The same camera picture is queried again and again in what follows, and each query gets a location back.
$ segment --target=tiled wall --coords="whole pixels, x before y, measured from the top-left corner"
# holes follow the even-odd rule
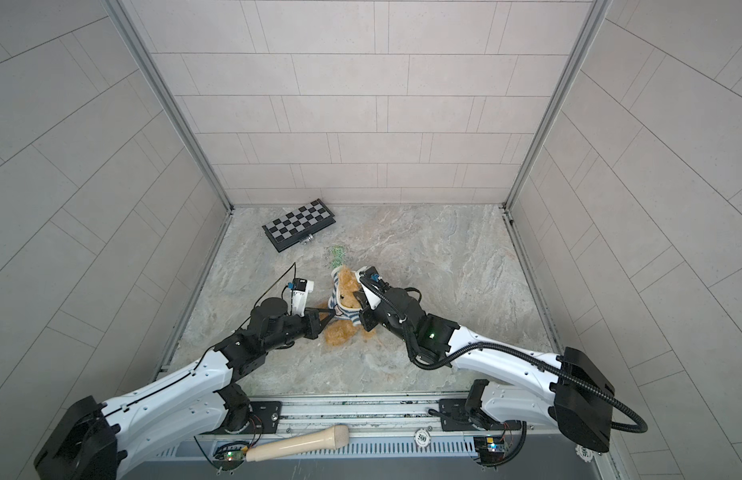
[[[0,0],[0,479],[150,380],[224,215],[98,0]]]
[[[615,0],[512,214],[635,478],[742,479],[742,2]]]
[[[504,201],[590,8],[124,4],[236,204]]]

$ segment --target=black and white checkered pattern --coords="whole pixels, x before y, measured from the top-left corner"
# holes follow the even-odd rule
[[[264,228],[276,242],[280,243],[330,216],[331,212],[320,203],[320,200],[315,200],[270,222]]]

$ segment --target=gray floor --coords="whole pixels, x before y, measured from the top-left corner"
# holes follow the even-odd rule
[[[600,478],[594,462],[585,463],[574,444],[560,435],[530,435],[510,463],[482,469],[467,458],[362,458],[357,460],[271,460],[243,464],[232,478],[268,480],[455,480],[458,478],[517,478],[533,480],[595,480]],[[145,462],[124,480],[203,480],[217,477],[203,462]]]
[[[315,282],[308,305],[327,300],[332,287],[329,247],[347,248],[351,268],[374,265],[395,286],[415,286],[428,312],[495,340],[549,351],[549,340],[518,258],[491,205],[335,206],[337,222],[308,245],[278,254],[261,225],[290,209],[243,208],[213,264],[201,297],[172,361],[180,368],[229,335],[253,302],[297,262],[298,276]],[[270,295],[280,294],[278,285]],[[259,370],[241,381],[249,395],[328,392],[465,390],[482,375],[411,365],[404,344],[383,328],[342,346],[300,340],[270,352]]]

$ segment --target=robotic arm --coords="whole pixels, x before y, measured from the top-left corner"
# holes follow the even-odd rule
[[[409,295],[416,289],[391,287],[374,267],[357,275],[363,327],[371,331],[382,324],[400,337],[419,368],[476,370],[539,397],[531,405],[507,405],[499,399],[499,384],[477,380],[466,405],[474,426],[493,429],[517,419],[525,431],[525,421],[557,424],[565,436],[597,452],[608,451],[610,428],[646,431],[642,418],[613,397],[613,387],[583,352],[566,349],[556,356],[496,342],[425,313]],[[305,307],[313,282],[294,279],[289,286],[291,312],[284,300],[267,298],[253,307],[246,329],[183,369],[107,402],[88,396],[73,404],[34,460],[40,478],[116,480],[184,438],[219,427],[229,433],[244,429],[253,421],[251,402],[237,381],[260,367],[268,352],[302,337],[315,340],[334,317],[332,310]],[[636,425],[611,422],[612,407]]]

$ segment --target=folding chess box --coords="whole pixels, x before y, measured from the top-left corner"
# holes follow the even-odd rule
[[[302,238],[336,222],[333,212],[318,198],[267,225],[262,225],[262,228],[275,249],[282,252]]]

